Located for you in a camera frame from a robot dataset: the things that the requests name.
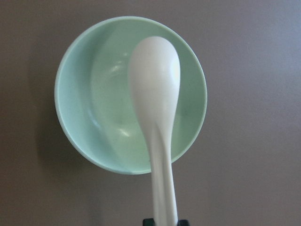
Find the gray background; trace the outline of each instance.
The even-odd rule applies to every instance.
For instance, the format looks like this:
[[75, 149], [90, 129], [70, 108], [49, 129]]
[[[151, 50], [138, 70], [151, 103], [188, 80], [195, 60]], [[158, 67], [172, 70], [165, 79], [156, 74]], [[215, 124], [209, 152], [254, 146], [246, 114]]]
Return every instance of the gray background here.
[[60, 60], [85, 29], [143, 16], [179, 33], [206, 74], [208, 109], [173, 164], [191, 226], [301, 225], [299, 0], [0, 1], [0, 225], [141, 226], [150, 174], [98, 168], [54, 107]]

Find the ceramic spoon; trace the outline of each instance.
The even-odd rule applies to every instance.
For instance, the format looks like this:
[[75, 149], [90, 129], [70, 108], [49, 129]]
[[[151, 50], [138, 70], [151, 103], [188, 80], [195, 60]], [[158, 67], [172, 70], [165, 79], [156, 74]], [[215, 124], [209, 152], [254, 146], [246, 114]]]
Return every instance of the ceramic spoon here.
[[176, 226], [171, 137], [180, 88], [180, 62], [173, 45], [161, 37], [142, 40], [131, 55], [128, 78], [150, 155], [154, 221], [156, 226]]

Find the spoon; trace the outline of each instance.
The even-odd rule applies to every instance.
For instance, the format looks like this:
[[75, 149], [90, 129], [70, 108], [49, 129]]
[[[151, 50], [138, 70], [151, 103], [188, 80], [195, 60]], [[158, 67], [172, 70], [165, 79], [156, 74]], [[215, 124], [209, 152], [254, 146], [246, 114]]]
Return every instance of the spoon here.
[[148, 147], [156, 226], [178, 223], [171, 167], [171, 138], [180, 88], [180, 62], [173, 45], [148, 37], [134, 49], [128, 69], [129, 87]]

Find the bowl rim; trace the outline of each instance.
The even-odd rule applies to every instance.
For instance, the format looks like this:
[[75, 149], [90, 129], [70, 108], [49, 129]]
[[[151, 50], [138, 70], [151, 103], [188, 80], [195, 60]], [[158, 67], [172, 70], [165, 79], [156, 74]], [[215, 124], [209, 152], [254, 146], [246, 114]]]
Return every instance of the bowl rim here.
[[56, 73], [56, 78], [55, 78], [55, 88], [54, 88], [54, 99], [55, 99], [55, 110], [56, 110], [56, 114], [57, 117], [59, 119], [60, 125], [64, 131], [64, 134], [66, 135], [66, 137], [68, 138], [69, 142], [72, 144], [72, 146], [83, 156], [85, 157], [87, 160], [89, 160], [91, 163], [93, 163], [94, 165], [111, 171], [111, 172], [115, 172], [115, 173], [119, 173], [119, 174], [127, 174], [127, 175], [140, 175], [140, 174], [146, 174], [146, 173], [150, 173], [150, 169], [144, 169], [144, 170], [119, 170], [116, 168], [112, 168], [109, 167], [107, 165], [101, 164], [100, 162], [95, 161], [93, 158], [89, 157], [83, 150], [81, 150], [81, 148], [75, 143], [75, 141], [73, 141], [71, 134], [69, 133], [67, 127], [65, 126], [64, 120], [62, 118], [61, 115], [61, 111], [60, 111], [60, 105], [59, 105], [59, 83], [60, 83], [60, 78], [62, 75], [62, 70], [64, 68], [64, 65], [70, 55], [70, 53], [72, 52], [72, 50], [77, 46], [77, 44], [90, 32], [92, 32], [93, 30], [97, 29], [98, 27], [101, 27], [105, 24], [111, 23], [111, 22], [115, 22], [115, 21], [126, 21], [126, 20], [137, 20], [137, 21], [143, 21], [143, 22], [148, 22], [148, 23], [152, 23], [155, 24], [157, 26], [162, 27], [165, 30], [168, 30], [169, 32], [171, 32], [172, 35], [174, 35], [176, 38], [178, 38], [182, 44], [185, 45], [186, 49], [189, 50], [189, 52], [192, 54], [198, 69], [200, 70], [200, 73], [202, 74], [201, 76], [201, 80], [202, 83], [204, 84], [204, 106], [203, 107], [203, 114], [202, 117], [199, 121], [199, 125], [198, 125], [198, 129], [194, 135], [194, 137], [192, 137], [191, 141], [186, 145], [186, 147], [179, 152], [178, 155], [174, 156], [172, 158], [172, 163], [175, 162], [176, 160], [178, 160], [181, 156], [184, 155], [184, 153], [187, 152], [187, 150], [192, 146], [192, 144], [195, 142], [196, 138], [198, 137], [201, 128], [203, 126], [204, 120], [205, 120], [205, 115], [206, 115], [206, 111], [207, 111], [207, 85], [206, 85], [206, 80], [205, 80], [205, 74], [204, 71], [202, 69], [202, 66], [199, 62], [199, 59], [197, 58], [196, 54], [194, 53], [194, 51], [192, 50], [192, 48], [187, 44], [187, 42], [180, 36], [178, 35], [174, 30], [172, 30], [171, 28], [167, 27], [166, 25], [157, 22], [155, 20], [152, 19], [148, 19], [145, 17], [141, 17], [141, 16], [118, 16], [118, 17], [113, 17], [113, 18], [109, 18], [103, 21], [100, 21], [94, 25], [92, 25], [91, 27], [87, 28], [84, 32], [82, 32], [72, 43], [71, 45], [67, 48], [66, 52], [64, 53], [64, 56], [59, 64], [57, 73]]

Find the white spoon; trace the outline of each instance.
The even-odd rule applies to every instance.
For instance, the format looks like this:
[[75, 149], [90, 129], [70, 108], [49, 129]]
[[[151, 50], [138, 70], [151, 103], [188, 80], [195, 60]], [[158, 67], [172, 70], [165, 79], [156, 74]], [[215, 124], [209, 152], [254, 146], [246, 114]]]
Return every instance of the white spoon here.
[[128, 78], [150, 155], [154, 221], [156, 226], [176, 226], [171, 137], [180, 88], [180, 62], [173, 45], [161, 37], [142, 40], [131, 55]]

